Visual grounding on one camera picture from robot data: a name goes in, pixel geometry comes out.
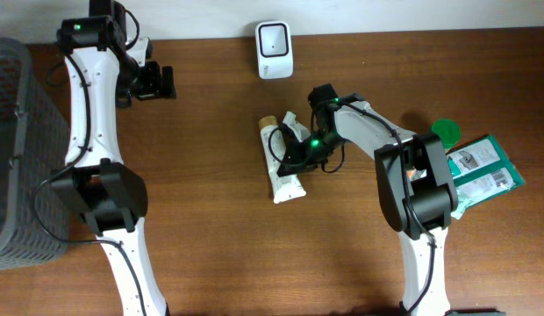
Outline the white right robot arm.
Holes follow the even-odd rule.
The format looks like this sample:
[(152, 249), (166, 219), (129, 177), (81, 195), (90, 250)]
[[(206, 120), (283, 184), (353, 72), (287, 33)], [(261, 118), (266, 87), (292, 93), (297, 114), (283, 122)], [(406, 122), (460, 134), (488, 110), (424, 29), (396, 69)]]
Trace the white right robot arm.
[(310, 127), (292, 115), (274, 130), (288, 144), (279, 176), (324, 167), (330, 155), (355, 144), (375, 163), (379, 204), (398, 234), (404, 262), (403, 315), (449, 315), (444, 251), (458, 195), (440, 137), (403, 129), (375, 112), (363, 96), (338, 96), (331, 84), (308, 96)]

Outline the green lid jar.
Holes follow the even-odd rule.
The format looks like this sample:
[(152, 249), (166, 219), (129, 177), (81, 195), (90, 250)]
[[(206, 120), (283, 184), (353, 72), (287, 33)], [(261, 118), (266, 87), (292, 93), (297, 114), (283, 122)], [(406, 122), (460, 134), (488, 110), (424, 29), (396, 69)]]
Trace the green lid jar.
[(446, 152), (451, 150), (462, 136), (461, 128), (455, 121), (448, 118), (436, 120), (431, 127), (431, 131), (440, 137)]

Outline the mint green tissue pack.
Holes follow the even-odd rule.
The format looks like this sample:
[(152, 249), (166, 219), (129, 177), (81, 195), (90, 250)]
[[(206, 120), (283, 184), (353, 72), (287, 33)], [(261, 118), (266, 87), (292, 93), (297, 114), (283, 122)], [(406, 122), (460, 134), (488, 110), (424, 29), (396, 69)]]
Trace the mint green tissue pack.
[(451, 216), (454, 219), (460, 219), (466, 210), (471, 206), (472, 200), (462, 192), (458, 193), (458, 205), (457, 208), (451, 212)]

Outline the orange Kleenex tissue pack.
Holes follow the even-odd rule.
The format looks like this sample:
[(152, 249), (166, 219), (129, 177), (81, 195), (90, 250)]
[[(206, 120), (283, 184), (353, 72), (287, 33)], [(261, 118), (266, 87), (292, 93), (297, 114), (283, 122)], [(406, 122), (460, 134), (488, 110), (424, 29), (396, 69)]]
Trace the orange Kleenex tissue pack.
[(411, 169), (407, 171), (407, 176), (410, 181), (420, 179), (420, 172), (416, 169)]

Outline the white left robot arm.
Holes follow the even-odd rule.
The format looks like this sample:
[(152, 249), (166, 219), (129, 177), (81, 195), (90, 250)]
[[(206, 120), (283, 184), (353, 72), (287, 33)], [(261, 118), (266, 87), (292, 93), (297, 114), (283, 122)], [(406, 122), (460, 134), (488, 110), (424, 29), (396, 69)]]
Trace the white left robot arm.
[(149, 38), (127, 38), (131, 15), (117, 1), (91, 1), (87, 17), (65, 19), (57, 31), (69, 75), (71, 130), (65, 167), (47, 184), (105, 252), (123, 313), (167, 315), (147, 251), (147, 187), (124, 164), (116, 110), (133, 99), (174, 99), (174, 74), (152, 60)]

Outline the green wipes pack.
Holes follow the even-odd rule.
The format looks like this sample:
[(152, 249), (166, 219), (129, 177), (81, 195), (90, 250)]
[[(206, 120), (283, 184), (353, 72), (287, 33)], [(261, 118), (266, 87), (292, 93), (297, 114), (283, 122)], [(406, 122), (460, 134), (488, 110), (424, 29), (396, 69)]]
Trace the green wipes pack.
[(494, 135), (448, 153), (447, 162), (457, 195), (462, 192), (472, 200), (469, 208), (526, 184)]

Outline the white cream tube gold cap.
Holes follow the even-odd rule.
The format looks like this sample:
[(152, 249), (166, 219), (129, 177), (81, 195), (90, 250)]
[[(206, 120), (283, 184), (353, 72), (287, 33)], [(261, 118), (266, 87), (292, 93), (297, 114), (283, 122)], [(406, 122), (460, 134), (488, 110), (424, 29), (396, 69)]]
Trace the white cream tube gold cap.
[(272, 154), (277, 158), (283, 158), (286, 151), (283, 137), (280, 131), (272, 133), (279, 127), (275, 116), (267, 116), (259, 121), (261, 142), (268, 168), (268, 177), (273, 191), (273, 202), (280, 204), (306, 195), (303, 185), (296, 175), (279, 176), (277, 171), (282, 167)]

